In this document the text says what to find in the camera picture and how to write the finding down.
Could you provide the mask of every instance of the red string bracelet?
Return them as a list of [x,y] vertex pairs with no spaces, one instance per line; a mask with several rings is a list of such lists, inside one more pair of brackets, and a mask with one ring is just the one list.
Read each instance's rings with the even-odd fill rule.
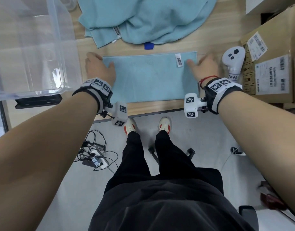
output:
[[218,78],[218,76],[216,76],[216,75],[212,75],[212,76],[208,76],[208,77],[205,77],[205,78],[201,79],[201,80],[199,81],[200,88],[203,89],[203,87],[202,87],[202,83],[203,83],[205,80],[207,80],[208,78],[211,78],[211,77],[216,77],[216,78]]

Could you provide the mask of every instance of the wrist-mounted device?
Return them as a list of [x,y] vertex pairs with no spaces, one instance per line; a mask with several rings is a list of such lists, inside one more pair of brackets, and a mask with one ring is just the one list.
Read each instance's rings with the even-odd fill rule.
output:
[[205,97],[198,98],[196,93],[189,93],[184,100],[184,113],[187,118],[198,117],[198,111],[218,113],[218,105],[229,93],[242,91],[242,85],[227,78],[215,78],[203,88]]
[[111,122],[115,126],[123,126],[127,121],[127,105],[126,103],[116,102],[110,103],[113,95],[111,86],[106,81],[100,78],[93,78],[85,81],[73,95],[85,92],[91,95],[98,104],[97,115],[100,114],[103,118],[107,115],[112,118]]

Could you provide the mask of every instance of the tangled black cable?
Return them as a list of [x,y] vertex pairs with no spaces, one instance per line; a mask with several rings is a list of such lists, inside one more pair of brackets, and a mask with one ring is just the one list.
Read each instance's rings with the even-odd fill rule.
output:
[[[88,141],[88,137],[89,137],[89,135],[90,135],[91,133],[94,135],[94,140],[93,140],[93,142]],[[108,169],[114,174],[114,172],[113,172],[109,167],[110,167],[113,163],[115,163],[116,167],[119,167],[118,164],[116,163],[116,161],[117,161],[118,158],[119,158],[119,155],[118,155],[116,152],[114,152],[114,151],[104,151],[103,153],[101,153],[101,152],[100,152],[100,149],[103,149],[103,147],[93,148],[93,146],[96,144],[96,133],[99,133],[99,134],[103,137],[103,140],[104,140],[104,142],[105,142],[105,143],[103,144],[103,147],[105,147],[105,146],[107,145],[107,141],[106,141],[104,135],[103,135],[100,131],[98,131],[98,130],[91,130],[91,131],[89,131],[88,134],[87,134],[87,136],[86,136],[85,139],[84,139],[84,142],[83,142],[82,146],[80,147],[80,150],[78,151],[77,159],[75,159],[74,162],[84,161],[84,160],[88,159],[88,157],[91,155],[91,151],[92,151],[92,150],[98,150],[98,152],[99,152],[99,154],[100,154],[100,156],[98,156],[98,158],[105,158],[105,159],[109,159],[109,160],[112,161],[111,164],[109,164],[106,168],[108,168]],[[116,159],[113,160],[113,159],[111,159],[111,158],[109,158],[109,157],[104,156],[107,152],[113,152],[113,153],[115,153],[115,154],[116,154]],[[99,168],[99,167],[100,167],[100,166],[94,168],[93,171],[101,171],[101,170],[103,170],[103,169],[106,169],[106,168],[103,168],[103,169],[98,169],[98,170],[96,170],[96,169]]]

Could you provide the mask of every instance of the teal cloth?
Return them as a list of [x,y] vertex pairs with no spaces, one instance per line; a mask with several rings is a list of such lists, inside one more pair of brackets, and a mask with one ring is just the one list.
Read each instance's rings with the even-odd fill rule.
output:
[[199,93],[187,59],[197,60],[197,52],[181,53],[183,67],[175,54],[153,54],[129,57],[103,57],[108,67],[114,62],[116,81],[111,102],[133,103],[184,99],[187,93]]
[[164,44],[199,28],[217,0],[78,0],[79,22],[98,48],[116,40],[119,26],[125,42]]

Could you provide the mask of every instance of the white sneaker with red accents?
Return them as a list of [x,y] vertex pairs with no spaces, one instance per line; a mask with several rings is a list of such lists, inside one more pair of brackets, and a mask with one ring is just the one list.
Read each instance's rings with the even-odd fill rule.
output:
[[125,123],[124,131],[127,136],[132,131],[136,132],[136,123],[134,122],[132,118],[129,118],[127,122]]
[[170,133],[171,122],[167,117],[161,118],[159,122],[159,132],[166,131],[168,134]]

